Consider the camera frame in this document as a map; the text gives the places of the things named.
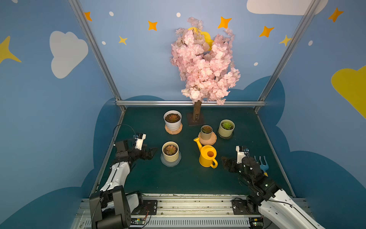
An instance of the blue garden tool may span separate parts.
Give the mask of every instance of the blue garden tool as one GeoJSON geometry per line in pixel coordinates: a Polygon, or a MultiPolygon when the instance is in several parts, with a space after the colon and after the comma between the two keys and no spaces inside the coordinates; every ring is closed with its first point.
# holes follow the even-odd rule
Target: blue garden tool
{"type": "Polygon", "coordinates": [[[268,174],[266,173],[267,169],[269,169],[267,160],[266,160],[266,156],[263,156],[264,158],[264,162],[266,163],[265,165],[262,162],[261,156],[259,156],[259,166],[261,168],[261,170],[263,170],[264,175],[266,175],[268,177],[268,174]]]}

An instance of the yellow moon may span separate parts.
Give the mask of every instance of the yellow moon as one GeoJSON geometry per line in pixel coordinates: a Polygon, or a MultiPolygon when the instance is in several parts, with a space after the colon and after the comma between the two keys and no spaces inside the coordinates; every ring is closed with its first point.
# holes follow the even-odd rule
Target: yellow moon
{"type": "Polygon", "coordinates": [[[200,33],[200,34],[202,34],[205,37],[206,43],[210,46],[210,49],[209,49],[209,51],[210,51],[211,48],[212,48],[212,43],[213,43],[213,40],[211,40],[210,34],[208,32],[204,32],[204,31],[201,31],[201,30],[198,30],[198,32],[197,32],[197,28],[196,27],[191,27],[188,30],[191,30],[191,29],[193,29],[193,31],[195,33],[200,33]]]}

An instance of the white cloud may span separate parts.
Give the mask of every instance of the white cloud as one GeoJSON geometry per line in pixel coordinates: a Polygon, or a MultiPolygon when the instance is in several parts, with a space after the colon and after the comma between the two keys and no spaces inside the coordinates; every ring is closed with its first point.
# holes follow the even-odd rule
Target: white cloud
{"type": "Polygon", "coordinates": [[[49,46],[54,56],[51,69],[59,79],[65,78],[88,54],[87,43],[72,32],[52,32],[49,46]]]}
{"type": "MultiPolygon", "coordinates": [[[[311,0],[248,0],[247,9],[254,14],[304,15],[311,0]]],[[[319,13],[328,3],[321,0],[315,13],[319,13]]]]}

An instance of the flower pot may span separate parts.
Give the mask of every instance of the flower pot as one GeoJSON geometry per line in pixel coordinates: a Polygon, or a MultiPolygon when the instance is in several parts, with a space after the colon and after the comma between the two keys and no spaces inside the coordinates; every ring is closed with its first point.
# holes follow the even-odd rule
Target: flower pot
{"type": "Polygon", "coordinates": [[[168,111],[168,112],[166,112],[165,114],[164,114],[164,122],[165,122],[165,125],[167,126],[167,128],[170,130],[170,131],[177,131],[179,128],[180,128],[180,124],[181,124],[181,122],[182,122],[182,114],[179,112],[179,111],[168,111]],[[177,122],[174,122],[174,123],[171,123],[171,122],[167,122],[166,120],[165,120],[165,118],[166,118],[166,116],[168,115],[168,114],[171,114],[171,113],[173,113],[173,114],[178,114],[179,116],[180,116],[180,120],[179,121],[177,121],[177,122]]]}
{"type": "Polygon", "coordinates": [[[231,120],[228,120],[228,119],[224,119],[224,120],[222,120],[221,122],[220,122],[220,125],[219,125],[219,129],[218,129],[218,134],[221,136],[221,137],[224,137],[224,138],[229,138],[229,137],[231,137],[231,135],[232,135],[232,132],[233,132],[233,130],[235,129],[235,124],[234,124],[234,122],[233,121],[231,121],[231,120]],[[231,130],[226,130],[226,129],[224,129],[222,126],[221,126],[221,123],[223,123],[223,122],[229,122],[231,125],[232,125],[232,129],[231,130]]]}
{"type": "Polygon", "coordinates": [[[199,138],[200,139],[202,139],[202,140],[209,140],[210,138],[211,138],[211,135],[212,135],[212,127],[210,127],[211,128],[211,133],[208,133],[208,134],[206,134],[206,133],[204,133],[203,131],[202,131],[202,128],[204,128],[205,126],[208,126],[208,127],[210,127],[209,125],[204,125],[204,126],[202,126],[201,127],[201,132],[199,133],[199,138]]]}
{"type": "Polygon", "coordinates": [[[166,143],[163,145],[163,147],[161,148],[161,150],[163,151],[164,159],[165,159],[166,161],[168,161],[168,162],[174,162],[174,161],[176,161],[176,160],[178,159],[178,157],[179,157],[179,146],[178,146],[178,144],[177,144],[177,143],[175,143],[175,142],[173,142],[173,141],[168,141],[168,142],[166,142],[166,143]],[[164,148],[165,148],[167,145],[174,145],[175,147],[177,147],[177,150],[178,150],[178,151],[177,151],[175,154],[173,154],[173,155],[166,155],[166,154],[164,153],[164,148]]]}

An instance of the yellow watering can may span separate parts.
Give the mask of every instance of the yellow watering can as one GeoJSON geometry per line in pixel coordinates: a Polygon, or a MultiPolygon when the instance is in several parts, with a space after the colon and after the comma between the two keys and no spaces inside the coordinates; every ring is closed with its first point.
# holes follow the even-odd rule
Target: yellow watering can
{"type": "Polygon", "coordinates": [[[197,142],[199,151],[201,152],[201,155],[199,156],[199,163],[203,167],[217,167],[217,161],[215,160],[215,157],[217,155],[216,149],[213,148],[210,145],[205,145],[202,147],[201,142],[199,142],[199,137],[195,138],[193,141],[197,142]]]}

